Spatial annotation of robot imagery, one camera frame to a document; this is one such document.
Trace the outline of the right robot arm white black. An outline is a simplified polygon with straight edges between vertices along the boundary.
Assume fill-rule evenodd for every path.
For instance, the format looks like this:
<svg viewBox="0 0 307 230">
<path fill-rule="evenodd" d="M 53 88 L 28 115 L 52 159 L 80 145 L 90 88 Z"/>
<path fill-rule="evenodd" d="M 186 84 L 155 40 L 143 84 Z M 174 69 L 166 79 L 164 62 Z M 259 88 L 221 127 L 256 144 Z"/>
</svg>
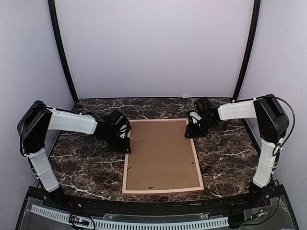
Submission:
<svg viewBox="0 0 307 230">
<path fill-rule="evenodd" d="M 232 101 L 213 106 L 203 97 L 195 103 L 195 110 L 187 113 L 188 124 L 185 138 L 211 138 L 211 131 L 220 122 L 236 119 L 256 119 L 261 138 L 259 163 L 252 180 L 252 186 L 266 187 L 278 166 L 280 150 L 288 140 L 295 123 L 289 118 L 280 103 L 285 100 L 267 94 L 252 99 Z"/>
</svg>

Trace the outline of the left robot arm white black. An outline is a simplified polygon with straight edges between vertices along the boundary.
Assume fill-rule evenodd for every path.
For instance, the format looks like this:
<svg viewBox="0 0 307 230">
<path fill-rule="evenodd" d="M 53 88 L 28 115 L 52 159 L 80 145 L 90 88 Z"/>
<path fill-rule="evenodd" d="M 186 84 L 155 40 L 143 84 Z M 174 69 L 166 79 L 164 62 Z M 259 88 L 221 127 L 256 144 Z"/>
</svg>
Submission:
<svg viewBox="0 0 307 230">
<path fill-rule="evenodd" d="M 128 136 L 131 123 L 120 111 L 113 110 L 107 116 L 98 117 L 93 113 L 73 113 L 35 101 L 17 125 L 19 150 L 28 159 L 43 188 L 50 193 L 48 199 L 57 209 L 65 208 L 68 199 L 60 192 L 61 186 L 46 154 L 45 139 L 47 132 L 52 130 L 95 136 L 111 151 L 131 152 Z"/>
</svg>

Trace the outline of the small circuit board with leds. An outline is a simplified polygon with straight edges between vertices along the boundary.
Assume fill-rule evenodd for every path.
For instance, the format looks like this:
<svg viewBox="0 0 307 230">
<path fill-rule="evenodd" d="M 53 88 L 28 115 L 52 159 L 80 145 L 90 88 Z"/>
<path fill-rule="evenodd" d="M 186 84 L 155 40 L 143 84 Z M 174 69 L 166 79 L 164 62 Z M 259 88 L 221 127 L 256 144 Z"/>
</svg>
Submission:
<svg viewBox="0 0 307 230">
<path fill-rule="evenodd" d="M 89 221 L 72 215 L 69 216 L 69 223 L 75 226 L 89 226 Z"/>
</svg>

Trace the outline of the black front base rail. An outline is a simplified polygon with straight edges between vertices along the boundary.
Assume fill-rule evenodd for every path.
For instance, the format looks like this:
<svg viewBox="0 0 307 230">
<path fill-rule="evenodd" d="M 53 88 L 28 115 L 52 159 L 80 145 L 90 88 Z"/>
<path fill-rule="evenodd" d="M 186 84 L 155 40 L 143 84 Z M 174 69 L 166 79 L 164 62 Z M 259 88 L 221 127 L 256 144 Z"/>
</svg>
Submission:
<svg viewBox="0 0 307 230">
<path fill-rule="evenodd" d="M 121 202 L 91 199 L 73 195 L 60 195 L 62 207 L 75 213 L 93 216 L 104 214 L 132 215 L 184 215 L 208 212 L 212 216 L 240 215 L 249 208 L 268 207 L 273 199 L 285 194 L 283 185 L 272 187 L 267 191 L 268 198 L 262 197 L 257 202 L 248 202 L 248 194 L 231 197 L 205 199 L 183 202 Z"/>
</svg>

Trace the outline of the black right enclosure post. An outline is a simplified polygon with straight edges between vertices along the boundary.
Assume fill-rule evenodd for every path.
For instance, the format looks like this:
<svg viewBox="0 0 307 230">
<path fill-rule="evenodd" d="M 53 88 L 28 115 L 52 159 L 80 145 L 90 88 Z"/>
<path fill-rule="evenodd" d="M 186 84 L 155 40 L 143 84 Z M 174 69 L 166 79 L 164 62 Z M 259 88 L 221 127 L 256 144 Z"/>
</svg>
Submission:
<svg viewBox="0 0 307 230">
<path fill-rule="evenodd" d="M 239 98 L 239 95 L 240 95 L 240 92 L 241 92 L 241 89 L 244 83 L 245 75 L 248 69 L 248 64 L 249 64 L 249 60 L 250 60 L 250 56 L 251 56 L 251 52 L 252 52 L 252 48 L 254 44 L 254 39 L 256 35 L 257 25 L 258 25 L 260 6 L 261 6 L 261 0 L 254 0 L 246 49 L 244 52 L 242 65 L 241 65 L 238 79 L 236 82 L 235 90 L 232 96 L 232 100 L 235 100 L 235 101 Z"/>
</svg>

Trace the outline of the black enclosure post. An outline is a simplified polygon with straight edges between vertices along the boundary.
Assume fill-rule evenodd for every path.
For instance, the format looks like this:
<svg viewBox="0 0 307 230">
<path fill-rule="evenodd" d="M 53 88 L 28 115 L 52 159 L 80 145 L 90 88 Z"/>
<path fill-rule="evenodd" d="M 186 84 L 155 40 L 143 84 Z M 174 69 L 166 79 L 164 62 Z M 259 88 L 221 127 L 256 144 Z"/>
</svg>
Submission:
<svg viewBox="0 0 307 230">
<path fill-rule="evenodd" d="M 59 27 L 59 21 L 57 17 L 57 10 L 56 10 L 56 2 L 54 0 L 48 0 L 48 8 L 49 8 L 49 14 L 50 14 L 50 19 L 51 19 L 51 24 L 52 24 L 52 29 L 53 29 L 53 34 L 60 58 L 60 62 L 62 65 L 62 69 L 64 72 L 64 76 L 66 79 L 66 83 L 68 85 L 71 97 L 73 99 L 74 104 L 76 104 L 79 100 L 77 96 L 77 92 L 73 83 L 73 79 L 71 76 L 71 72 L 69 69 L 69 65 L 67 62 L 64 46 L 63 46 L 63 41 L 61 38 L 61 33 L 60 33 L 60 27 Z"/>
<path fill-rule="evenodd" d="M 240 92 L 241 92 L 241 89 L 244 83 L 245 75 L 248 69 L 248 64 L 249 64 L 249 60 L 250 60 L 250 56 L 251 56 L 251 52 L 252 52 L 252 48 L 254 44 L 254 39 L 256 35 L 257 25 L 258 25 L 260 6 L 261 6 L 261 0 L 254 0 L 246 49 L 244 52 L 242 65 L 241 65 L 238 79 L 236 82 L 235 90 L 232 96 L 232 100 L 235 100 L 235 101 L 239 98 L 239 95 L 240 95 Z"/>
</svg>

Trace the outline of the black left enclosure post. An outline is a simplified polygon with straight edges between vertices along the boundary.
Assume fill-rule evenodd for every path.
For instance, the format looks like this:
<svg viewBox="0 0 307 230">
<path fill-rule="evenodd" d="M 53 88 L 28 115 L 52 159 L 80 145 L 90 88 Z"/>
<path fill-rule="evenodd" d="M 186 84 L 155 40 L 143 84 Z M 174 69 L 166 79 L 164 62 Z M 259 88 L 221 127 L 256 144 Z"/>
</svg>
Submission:
<svg viewBox="0 0 307 230">
<path fill-rule="evenodd" d="M 63 46 L 63 41 L 61 38 L 61 33 L 60 33 L 60 27 L 59 27 L 59 21 L 57 17 L 57 10 L 56 10 L 56 2 L 54 0 L 48 0 L 48 8 L 49 8 L 49 14 L 50 14 L 50 19 L 51 19 L 51 24 L 52 24 L 52 29 L 53 29 L 53 34 L 60 58 L 60 62 L 62 65 L 62 69 L 64 72 L 64 76 L 66 79 L 66 83 L 68 85 L 71 97 L 73 99 L 74 104 L 76 104 L 79 100 L 77 96 L 77 92 L 73 83 L 73 79 L 71 76 L 71 72 L 69 69 L 69 65 L 67 62 L 64 46 Z"/>
</svg>

